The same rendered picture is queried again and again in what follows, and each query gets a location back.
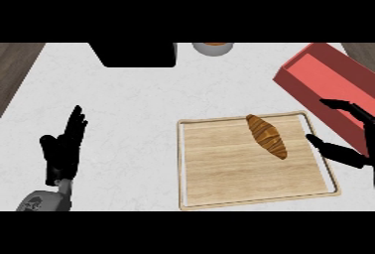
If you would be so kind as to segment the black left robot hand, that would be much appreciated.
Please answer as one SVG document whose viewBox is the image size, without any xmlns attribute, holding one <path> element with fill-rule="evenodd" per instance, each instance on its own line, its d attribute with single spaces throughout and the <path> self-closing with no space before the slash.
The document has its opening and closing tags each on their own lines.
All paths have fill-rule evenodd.
<svg viewBox="0 0 375 254">
<path fill-rule="evenodd" d="M 89 120 L 83 108 L 77 105 L 68 119 L 65 132 L 53 137 L 40 138 L 43 155 L 48 162 L 46 185 L 53 187 L 61 180 L 73 180 L 80 165 L 81 143 Z"/>
</svg>

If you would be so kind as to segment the grey round cup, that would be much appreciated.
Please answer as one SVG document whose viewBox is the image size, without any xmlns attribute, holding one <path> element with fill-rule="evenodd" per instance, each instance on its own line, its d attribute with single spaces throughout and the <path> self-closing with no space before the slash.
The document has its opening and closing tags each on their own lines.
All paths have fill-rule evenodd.
<svg viewBox="0 0 375 254">
<path fill-rule="evenodd" d="M 194 43 L 195 50 L 208 57 L 219 57 L 225 55 L 234 48 L 232 43 L 223 45 L 208 45 L 206 43 Z"/>
</svg>

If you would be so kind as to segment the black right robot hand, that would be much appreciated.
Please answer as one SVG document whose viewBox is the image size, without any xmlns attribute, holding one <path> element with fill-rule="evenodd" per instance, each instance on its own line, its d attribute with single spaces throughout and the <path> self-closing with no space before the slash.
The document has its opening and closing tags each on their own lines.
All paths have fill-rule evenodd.
<svg viewBox="0 0 375 254">
<path fill-rule="evenodd" d="M 350 148 L 325 143 L 312 134 L 306 134 L 306 139 L 318 149 L 325 159 L 330 159 L 358 169 L 362 169 L 365 166 L 372 166 L 375 169 L 375 116 L 356 103 L 350 103 L 349 101 L 338 99 L 321 99 L 321 102 L 331 109 L 341 109 L 347 111 L 363 123 L 368 155 L 362 155 Z"/>
</svg>

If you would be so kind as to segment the brown croissant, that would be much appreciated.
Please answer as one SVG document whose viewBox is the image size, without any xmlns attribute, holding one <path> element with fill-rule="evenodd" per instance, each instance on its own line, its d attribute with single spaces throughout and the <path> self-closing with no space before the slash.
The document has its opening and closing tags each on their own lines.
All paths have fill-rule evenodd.
<svg viewBox="0 0 375 254">
<path fill-rule="evenodd" d="M 287 147 L 278 128 L 254 114 L 247 116 L 247 122 L 259 145 L 284 160 L 287 158 Z"/>
</svg>

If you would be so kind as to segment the red cardboard box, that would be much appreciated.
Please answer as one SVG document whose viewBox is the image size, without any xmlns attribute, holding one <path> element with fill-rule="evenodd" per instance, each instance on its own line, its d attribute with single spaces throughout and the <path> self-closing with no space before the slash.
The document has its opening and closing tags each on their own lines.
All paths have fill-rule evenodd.
<svg viewBox="0 0 375 254">
<path fill-rule="evenodd" d="M 312 43 L 281 66 L 275 82 L 355 150 L 368 155 L 363 123 L 319 99 L 350 101 L 375 116 L 375 72 L 328 43 Z"/>
</svg>

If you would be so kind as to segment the black appliance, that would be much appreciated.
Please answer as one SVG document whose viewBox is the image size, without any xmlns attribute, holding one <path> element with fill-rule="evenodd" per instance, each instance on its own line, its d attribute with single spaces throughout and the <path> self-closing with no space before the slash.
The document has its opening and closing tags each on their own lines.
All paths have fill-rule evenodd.
<svg viewBox="0 0 375 254">
<path fill-rule="evenodd" d="M 176 43 L 90 43 L 105 67 L 175 67 Z"/>
</svg>

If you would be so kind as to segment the pale wooden tray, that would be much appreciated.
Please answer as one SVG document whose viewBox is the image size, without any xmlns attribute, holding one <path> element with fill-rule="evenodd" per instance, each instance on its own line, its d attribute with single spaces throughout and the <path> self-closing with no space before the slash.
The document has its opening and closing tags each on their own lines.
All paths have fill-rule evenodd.
<svg viewBox="0 0 375 254">
<path fill-rule="evenodd" d="M 259 145 L 244 116 L 177 122 L 180 209 L 341 194 L 327 159 L 306 140 L 315 132 L 307 113 L 269 114 L 263 119 L 281 133 L 285 159 Z"/>
</svg>

